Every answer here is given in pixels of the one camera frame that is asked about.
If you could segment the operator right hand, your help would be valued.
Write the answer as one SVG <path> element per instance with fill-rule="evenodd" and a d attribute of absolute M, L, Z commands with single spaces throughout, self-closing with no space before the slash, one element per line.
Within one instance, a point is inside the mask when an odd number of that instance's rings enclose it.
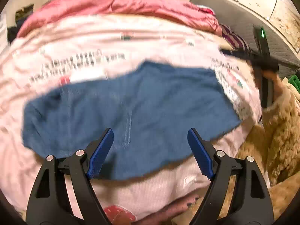
<path fill-rule="evenodd" d="M 258 89 L 261 88 L 261 80 L 263 77 L 273 82 L 273 102 L 283 94 L 284 85 L 277 73 L 269 70 L 263 71 L 262 69 L 255 67 L 252 75 L 254 77 L 255 86 Z"/>

